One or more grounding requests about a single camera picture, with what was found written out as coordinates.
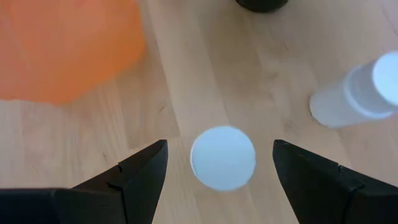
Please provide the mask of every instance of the orange cup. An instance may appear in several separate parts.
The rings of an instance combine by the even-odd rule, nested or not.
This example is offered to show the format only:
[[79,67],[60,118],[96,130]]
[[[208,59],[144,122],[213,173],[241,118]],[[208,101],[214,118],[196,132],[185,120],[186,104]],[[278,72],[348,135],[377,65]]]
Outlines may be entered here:
[[70,101],[144,51],[134,0],[0,1],[0,99]]

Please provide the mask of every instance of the orange object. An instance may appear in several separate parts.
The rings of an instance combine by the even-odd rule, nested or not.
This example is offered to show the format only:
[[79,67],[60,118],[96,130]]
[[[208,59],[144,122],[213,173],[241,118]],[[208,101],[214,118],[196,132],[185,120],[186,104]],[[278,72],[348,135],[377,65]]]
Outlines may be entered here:
[[70,101],[144,49],[134,0],[2,0],[0,98]]

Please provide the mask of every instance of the white ball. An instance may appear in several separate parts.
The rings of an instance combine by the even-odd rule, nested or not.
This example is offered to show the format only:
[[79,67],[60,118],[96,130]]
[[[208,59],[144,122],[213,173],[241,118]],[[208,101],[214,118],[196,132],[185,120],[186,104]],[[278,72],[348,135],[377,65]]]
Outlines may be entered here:
[[196,138],[190,160],[193,173],[203,184],[215,190],[234,190],[253,175],[256,152],[242,131],[219,126]]

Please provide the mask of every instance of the black object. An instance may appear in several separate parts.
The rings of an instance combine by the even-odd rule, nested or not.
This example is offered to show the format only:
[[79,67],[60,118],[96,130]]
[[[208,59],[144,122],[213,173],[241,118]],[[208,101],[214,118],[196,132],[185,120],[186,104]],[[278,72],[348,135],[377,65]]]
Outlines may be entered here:
[[167,167],[167,141],[72,189],[0,190],[0,223],[152,223]]
[[282,8],[287,0],[236,0],[236,2],[252,12],[274,12]]
[[300,224],[398,223],[398,188],[275,140],[279,180]]

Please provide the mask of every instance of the hardwood floor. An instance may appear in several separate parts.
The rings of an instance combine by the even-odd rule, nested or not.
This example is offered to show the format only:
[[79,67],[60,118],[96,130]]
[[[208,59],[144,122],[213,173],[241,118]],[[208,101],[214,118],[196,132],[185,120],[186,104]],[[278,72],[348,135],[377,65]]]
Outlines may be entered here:
[[[0,187],[71,187],[156,139],[169,166],[154,223],[297,223],[271,151],[284,139],[398,186],[398,120],[320,126],[309,96],[398,49],[395,0],[291,0],[253,14],[234,0],[139,0],[142,63],[69,105],[0,101]],[[252,140],[257,167],[234,192],[207,189],[189,153],[230,124]]]

